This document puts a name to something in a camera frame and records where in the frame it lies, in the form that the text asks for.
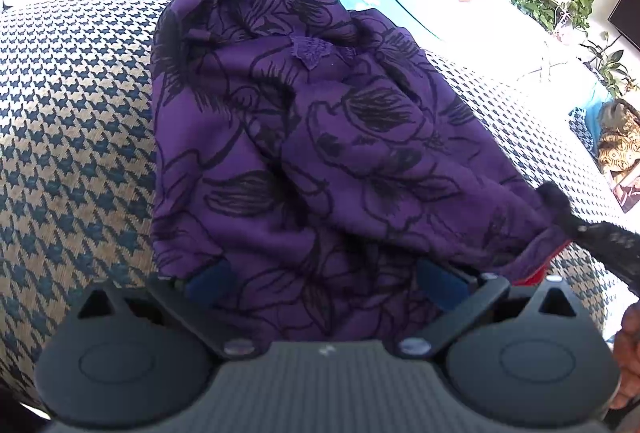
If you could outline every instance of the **green plant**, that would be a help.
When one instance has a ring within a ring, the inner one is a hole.
[[[604,32],[602,34],[605,44],[609,43],[609,33]],[[602,76],[605,81],[605,86],[609,93],[614,98],[625,95],[626,92],[631,90],[637,90],[638,85],[636,80],[632,79],[629,75],[629,70],[626,66],[620,63],[624,50],[616,50],[610,54],[607,54],[607,50],[611,47],[619,38],[615,39],[610,45],[602,47],[591,40],[587,40],[588,44],[580,43],[581,47],[588,48],[593,54],[593,59],[589,61],[592,68]]]
[[[576,29],[589,28],[587,18],[591,15],[593,0],[511,0],[525,14],[540,23],[549,33],[553,32],[563,19],[570,19]]]

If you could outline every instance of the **purple floral fabric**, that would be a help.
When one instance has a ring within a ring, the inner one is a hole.
[[[511,280],[551,211],[404,29],[338,0],[174,0],[152,55],[155,258],[228,261],[213,309],[267,343],[397,339],[434,316],[422,257]]]

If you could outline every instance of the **fabric fold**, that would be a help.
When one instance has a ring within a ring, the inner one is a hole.
[[[415,263],[529,278],[565,243],[404,29],[338,0],[174,0],[152,54],[156,265],[225,259],[213,309],[268,343],[398,339]]]

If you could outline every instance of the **finger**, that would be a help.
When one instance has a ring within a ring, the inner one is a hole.
[[[640,377],[627,368],[620,370],[620,389],[619,393],[627,397],[635,397],[640,395]]]
[[[630,335],[640,332],[640,303],[634,303],[622,316],[622,329]]]
[[[640,375],[640,359],[636,352],[636,340],[625,334],[618,332],[613,342],[613,357],[621,368],[628,368],[636,375]]]
[[[617,394],[614,399],[609,404],[611,409],[622,409],[629,402],[629,397],[626,395],[622,395],[622,393]]]

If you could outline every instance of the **television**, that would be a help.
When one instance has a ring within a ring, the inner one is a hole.
[[[639,6],[640,0],[620,0],[609,16],[609,22],[638,50],[640,50]]]

